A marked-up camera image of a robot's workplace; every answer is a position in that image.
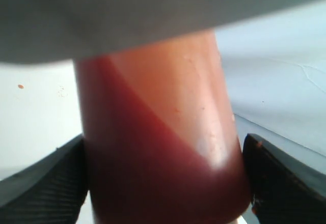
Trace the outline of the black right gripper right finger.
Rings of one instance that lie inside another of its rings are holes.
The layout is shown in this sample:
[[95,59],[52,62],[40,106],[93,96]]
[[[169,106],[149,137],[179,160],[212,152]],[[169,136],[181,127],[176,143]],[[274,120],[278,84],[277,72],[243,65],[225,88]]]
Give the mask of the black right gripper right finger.
[[325,174],[257,134],[242,151],[252,211],[260,223],[325,223]]

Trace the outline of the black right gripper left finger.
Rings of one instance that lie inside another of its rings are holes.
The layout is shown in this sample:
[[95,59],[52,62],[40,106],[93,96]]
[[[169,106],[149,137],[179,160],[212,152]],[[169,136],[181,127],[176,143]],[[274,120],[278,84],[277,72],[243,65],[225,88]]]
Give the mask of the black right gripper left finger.
[[88,192],[82,135],[1,180],[1,223],[76,223]]

